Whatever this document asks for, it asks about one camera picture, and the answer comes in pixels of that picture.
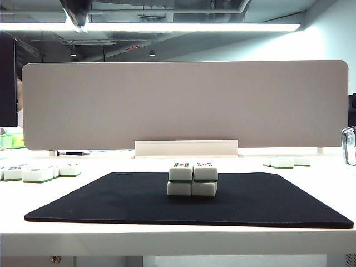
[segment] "glass cup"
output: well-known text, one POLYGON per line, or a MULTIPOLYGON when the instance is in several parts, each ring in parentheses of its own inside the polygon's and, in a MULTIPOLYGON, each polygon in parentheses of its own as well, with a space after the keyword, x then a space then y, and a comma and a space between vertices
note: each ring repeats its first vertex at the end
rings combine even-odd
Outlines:
POLYGON ((356 126, 351 126, 341 131, 343 156, 346 164, 356 166, 356 126))

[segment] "white panel stand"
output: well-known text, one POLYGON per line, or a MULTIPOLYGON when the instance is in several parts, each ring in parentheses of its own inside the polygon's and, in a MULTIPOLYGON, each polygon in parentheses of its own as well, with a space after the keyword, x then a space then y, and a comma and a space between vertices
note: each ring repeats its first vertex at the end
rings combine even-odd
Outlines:
POLYGON ((237 140, 136 141, 135 157, 238 157, 237 140))
POLYGON ((57 156, 57 150, 49 150, 49 151, 48 151, 48 155, 49 155, 50 157, 55 157, 55 156, 57 156))
POLYGON ((317 154, 323 154, 324 153, 324 148, 323 147, 317 147, 317 154))

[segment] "led light strip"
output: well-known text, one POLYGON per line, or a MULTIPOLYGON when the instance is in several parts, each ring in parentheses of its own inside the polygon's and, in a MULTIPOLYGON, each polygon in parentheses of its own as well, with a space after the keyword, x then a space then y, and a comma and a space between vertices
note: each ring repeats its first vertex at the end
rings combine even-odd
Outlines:
MULTIPOLYGON (((292 32, 300 24, 265 23, 89 23, 88 31, 119 32, 292 32)), ((75 31, 68 23, 0 23, 0 31, 75 31)))

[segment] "white wall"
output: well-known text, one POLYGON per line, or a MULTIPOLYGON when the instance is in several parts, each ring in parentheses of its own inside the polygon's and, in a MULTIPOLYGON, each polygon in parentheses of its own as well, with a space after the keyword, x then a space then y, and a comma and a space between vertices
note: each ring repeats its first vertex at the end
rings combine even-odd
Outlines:
POLYGON ((326 255, 155 256, 144 267, 326 267, 326 255))
POLYGON ((166 61, 344 60, 356 92, 356 0, 339 0, 304 31, 267 36, 166 61))

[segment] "white desk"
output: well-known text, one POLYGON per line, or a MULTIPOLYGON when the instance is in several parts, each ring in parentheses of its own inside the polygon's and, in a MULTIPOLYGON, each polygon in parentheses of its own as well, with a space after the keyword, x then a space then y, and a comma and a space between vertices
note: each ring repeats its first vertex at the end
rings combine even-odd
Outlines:
MULTIPOLYGON (((272 172, 356 222, 356 167, 341 149, 312 154, 311 167, 276 170, 261 164, 272 149, 241 149, 243 158, 210 159, 219 172, 272 172)), ((356 229, 257 228, 241 226, 72 224, 26 222, 26 213, 112 171, 167 172, 176 159, 132 159, 133 152, 48 157, 48 151, 0 151, 0 165, 78 162, 78 177, 44 184, 0 182, 2 256, 266 255, 356 252, 356 229)))

